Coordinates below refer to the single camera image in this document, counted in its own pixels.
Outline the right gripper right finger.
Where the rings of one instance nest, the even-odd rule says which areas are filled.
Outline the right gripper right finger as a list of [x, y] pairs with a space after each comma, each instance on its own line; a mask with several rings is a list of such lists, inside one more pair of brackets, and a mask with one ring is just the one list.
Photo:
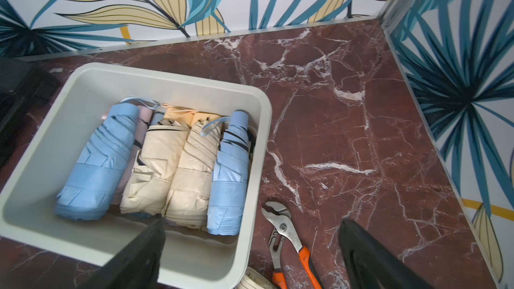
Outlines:
[[341, 221], [338, 239], [351, 288], [432, 288], [352, 219]]

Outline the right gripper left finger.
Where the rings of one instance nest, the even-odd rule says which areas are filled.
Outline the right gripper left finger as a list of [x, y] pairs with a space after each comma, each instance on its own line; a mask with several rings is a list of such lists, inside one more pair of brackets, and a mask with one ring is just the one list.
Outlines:
[[151, 224], [118, 254], [98, 269], [83, 288], [157, 288], [165, 244], [164, 219]]

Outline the pink umbrella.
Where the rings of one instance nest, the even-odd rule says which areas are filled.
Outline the pink umbrella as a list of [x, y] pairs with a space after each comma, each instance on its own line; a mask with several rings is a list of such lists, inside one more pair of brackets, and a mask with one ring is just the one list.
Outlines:
[[112, 198], [111, 204], [114, 206], [119, 206], [121, 199], [123, 197], [123, 191], [125, 186], [131, 176], [131, 172], [134, 166], [134, 162], [137, 156], [137, 152], [142, 148], [143, 142], [145, 140], [146, 132], [149, 128], [149, 123], [153, 116], [153, 110], [138, 106], [139, 109], [139, 117], [137, 119], [137, 127], [135, 131], [135, 140], [133, 143], [133, 147], [131, 149], [131, 154], [129, 157], [129, 161], [127, 164], [127, 168], [124, 170], [124, 173], [119, 181], [119, 184], [116, 186], [115, 194]]

